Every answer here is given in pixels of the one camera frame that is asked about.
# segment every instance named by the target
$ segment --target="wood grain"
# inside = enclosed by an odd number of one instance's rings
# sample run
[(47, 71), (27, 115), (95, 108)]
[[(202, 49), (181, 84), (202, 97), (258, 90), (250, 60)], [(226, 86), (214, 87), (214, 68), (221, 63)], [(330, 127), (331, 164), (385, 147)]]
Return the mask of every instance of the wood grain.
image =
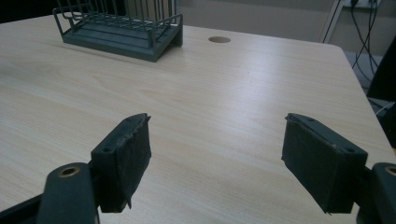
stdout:
[(150, 165), (132, 210), (103, 223), (355, 223), (356, 208), (323, 214), (280, 159), (289, 112), (368, 151), (370, 168), (394, 162), (335, 46), (186, 26), (183, 47), (150, 63), (64, 44), (44, 17), (0, 25), (0, 210), (141, 112)]

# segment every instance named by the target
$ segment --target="gray plastic part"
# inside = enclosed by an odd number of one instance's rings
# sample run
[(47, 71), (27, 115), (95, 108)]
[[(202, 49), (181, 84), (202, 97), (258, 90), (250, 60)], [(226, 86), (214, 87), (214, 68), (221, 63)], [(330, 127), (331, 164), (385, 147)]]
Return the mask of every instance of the gray plastic part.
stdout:
[[(67, 1), (65, 6), (58, 0), (52, 13), (67, 44), (150, 62), (157, 62), (168, 46), (183, 45), (183, 16), (176, 14), (175, 0), (134, 0), (131, 6), (128, 2), (124, 0), (125, 15), (119, 14), (115, 1), (106, 0)], [(59, 16), (69, 21), (65, 32)]]

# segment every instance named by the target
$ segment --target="black cable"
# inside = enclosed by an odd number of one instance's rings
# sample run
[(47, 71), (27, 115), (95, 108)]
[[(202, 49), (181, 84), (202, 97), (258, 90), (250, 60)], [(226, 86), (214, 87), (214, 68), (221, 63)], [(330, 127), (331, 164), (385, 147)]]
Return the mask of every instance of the black cable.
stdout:
[(355, 65), (358, 62), (359, 57), (361, 56), (361, 53), (363, 52), (364, 49), (366, 49), (367, 53), (369, 54), (369, 59), (370, 59), (371, 67), (372, 67), (372, 72), (374, 72), (374, 68), (372, 66), (372, 63), (374, 63), (376, 66), (378, 66), (377, 62), (375, 61), (375, 59), (374, 59), (374, 57), (373, 57), (373, 55), (372, 55), (372, 53), (370, 51), (370, 48), (368, 48), (370, 46), (368, 42), (370, 41), (370, 34), (371, 34), (371, 30), (373, 29), (373, 26), (374, 26), (374, 22), (375, 22), (375, 18), (376, 18), (376, 12), (377, 12), (377, 7), (378, 7), (377, 1), (374, 0), (374, 2), (375, 2), (375, 8), (374, 8), (374, 3), (373, 2), (371, 3), (370, 18), (369, 18), (369, 31), (368, 31), (367, 36), (366, 36), (364, 41), (363, 41), (363, 38), (361, 36), (361, 29), (359, 28), (359, 25), (358, 25), (358, 23), (356, 21), (355, 14), (354, 14), (354, 9), (355, 9), (355, 6), (358, 3), (358, 1), (355, 1), (354, 3), (352, 3), (352, 7), (351, 7), (352, 20), (355, 23), (355, 27), (356, 27), (356, 29), (358, 31), (359, 39), (361, 40), (361, 43), (363, 44), (363, 46), (361, 47), (361, 51), (359, 52), (359, 55), (357, 56), (357, 59), (354, 62), (352, 68), (355, 67)]
[[(367, 36), (368, 36), (368, 38), (367, 38), (367, 39), (368, 39), (368, 41), (367, 41), (367, 48), (368, 48), (369, 50), (371, 50), (371, 49), (370, 49), (371, 29), (373, 28), (374, 21), (375, 21), (375, 17), (376, 17), (376, 11), (377, 11), (377, 8), (378, 8), (378, 3), (377, 3), (376, 0), (375, 0), (375, 9), (374, 9), (375, 13), (374, 13), (374, 18), (373, 18), (373, 21), (371, 21), (372, 14), (373, 14), (373, 7), (374, 7), (374, 1), (371, 1), (371, 3), (370, 3), (370, 18), (369, 18), (369, 33), (367, 34)], [(376, 61), (374, 60), (373, 56), (371, 56), (371, 57), (370, 57), (370, 68), (371, 68), (373, 74), (375, 74), (375, 70), (374, 70), (374, 68), (373, 68), (373, 62), (375, 63), (376, 67), (378, 67), (378, 64), (377, 64)]]
[(359, 58), (358, 58), (358, 54), (355, 55), (355, 58), (356, 58), (356, 65), (358, 66), (359, 71), (361, 71), (361, 74), (362, 74), (369, 82), (371, 82), (372, 80), (366, 76), (366, 74), (363, 72), (363, 70), (361, 70), (361, 66), (359, 65), (359, 62), (358, 62), (358, 59), (359, 59)]

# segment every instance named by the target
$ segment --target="screw hole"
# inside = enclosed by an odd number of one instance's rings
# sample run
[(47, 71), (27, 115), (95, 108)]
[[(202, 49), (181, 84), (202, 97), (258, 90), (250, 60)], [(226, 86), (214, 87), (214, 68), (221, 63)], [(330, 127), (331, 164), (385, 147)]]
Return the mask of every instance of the screw hole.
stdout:
[(77, 166), (66, 167), (59, 173), (59, 177), (69, 177), (79, 172)]
[(347, 148), (346, 148), (346, 151), (347, 151), (347, 152), (355, 152), (355, 149), (350, 148), (350, 147), (347, 147)]
[(387, 166), (385, 170), (391, 175), (396, 175), (396, 166)]

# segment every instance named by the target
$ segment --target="round hole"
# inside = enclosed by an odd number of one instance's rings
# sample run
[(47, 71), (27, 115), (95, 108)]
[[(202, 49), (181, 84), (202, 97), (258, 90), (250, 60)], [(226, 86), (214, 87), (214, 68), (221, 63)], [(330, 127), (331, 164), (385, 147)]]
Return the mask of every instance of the round hole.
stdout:
[(59, 173), (59, 177), (69, 177), (75, 175), (78, 172), (79, 168), (77, 166), (66, 167)]
[(346, 151), (347, 151), (347, 152), (355, 152), (355, 149), (350, 148), (350, 147), (347, 147), (347, 148), (346, 148)]
[(396, 175), (396, 166), (387, 166), (385, 170), (391, 175)]
[(228, 43), (231, 41), (231, 39), (228, 37), (224, 37), (224, 36), (212, 36), (212, 37), (209, 37), (209, 41), (211, 41), (213, 43)]

